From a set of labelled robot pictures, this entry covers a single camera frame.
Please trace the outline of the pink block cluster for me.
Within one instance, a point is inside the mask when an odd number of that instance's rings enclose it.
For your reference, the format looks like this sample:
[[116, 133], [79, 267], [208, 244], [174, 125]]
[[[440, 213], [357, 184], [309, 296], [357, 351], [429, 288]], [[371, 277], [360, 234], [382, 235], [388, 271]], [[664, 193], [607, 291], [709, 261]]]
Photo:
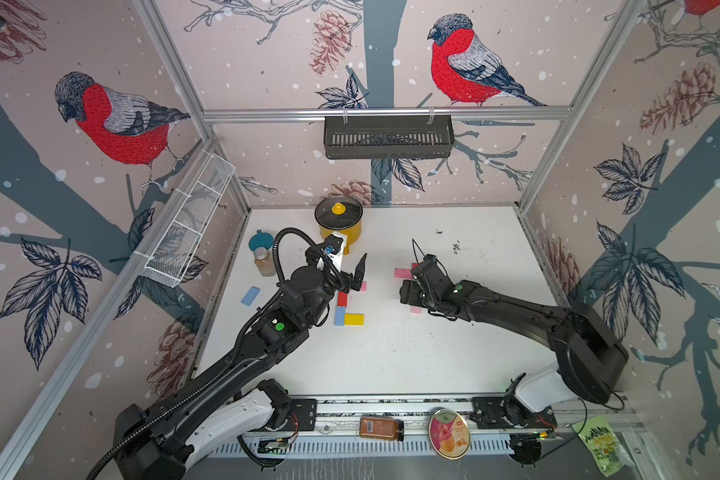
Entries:
[[398, 279], [411, 279], [412, 274], [410, 269], [396, 268], [394, 270], [394, 277]]

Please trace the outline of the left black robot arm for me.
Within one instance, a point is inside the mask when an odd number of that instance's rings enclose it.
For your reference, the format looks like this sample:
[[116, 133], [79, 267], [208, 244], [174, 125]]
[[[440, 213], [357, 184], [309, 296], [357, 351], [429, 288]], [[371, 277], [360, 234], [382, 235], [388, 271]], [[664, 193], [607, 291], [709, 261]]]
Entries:
[[[125, 479], [180, 479], [227, 439], [287, 422], [288, 391], [274, 379], [259, 379], [261, 374], [306, 341], [311, 328], [325, 323], [337, 292], [360, 289], [365, 272], [363, 262], [352, 274], [341, 271], [346, 235], [334, 232], [316, 243], [289, 227], [274, 240], [280, 242], [289, 234], [306, 242], [305, 265], [286, 276], [274, 246], [278, 289], [244, 323], [232, 348], [177, 392], [147, 409], [132, 404], [122, 411], [112, 448], [88, 478], [97, 478], [114, 462]], [[258, 384], [245, 393], [252, 380]]]

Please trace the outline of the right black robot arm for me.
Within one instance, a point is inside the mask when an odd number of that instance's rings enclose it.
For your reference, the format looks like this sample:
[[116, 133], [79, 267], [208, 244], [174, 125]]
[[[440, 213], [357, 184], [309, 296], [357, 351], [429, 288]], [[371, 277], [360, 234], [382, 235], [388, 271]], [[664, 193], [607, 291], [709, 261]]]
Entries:
[[451, 281], [436, 256], [427, 254], [400, 288], [400, 302], [449, 321], [503, 328], [547, 347], [554, 363], [514, 378], [487, 407], [476, 406], [476, 422], [524, 428], [552, 405], [574, 398], [607, 406], [629, 355], [599, 314], [587, 306], [549, 306], [507, 296], [479, 283]]

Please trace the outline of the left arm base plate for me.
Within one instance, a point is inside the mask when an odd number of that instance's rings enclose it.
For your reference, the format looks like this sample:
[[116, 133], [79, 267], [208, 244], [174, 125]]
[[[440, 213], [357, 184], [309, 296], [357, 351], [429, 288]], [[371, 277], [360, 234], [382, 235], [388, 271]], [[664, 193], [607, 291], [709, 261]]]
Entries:
[[291, 399], [288, 405], [277, 404], [264, 429], [270, 431], [313, 431], [317, 419], [318, 402], [314, 398]]

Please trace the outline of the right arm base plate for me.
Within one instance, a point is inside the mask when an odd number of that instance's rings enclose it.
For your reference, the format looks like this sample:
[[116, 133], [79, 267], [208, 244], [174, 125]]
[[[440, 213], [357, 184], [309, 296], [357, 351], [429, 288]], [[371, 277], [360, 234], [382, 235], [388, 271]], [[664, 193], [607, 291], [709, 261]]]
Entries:
[[532, 412], [513, 399], [482, 396], [471, 399], [469, 418], [480, 429], [556, 429], [558, 424], [550, 407]]

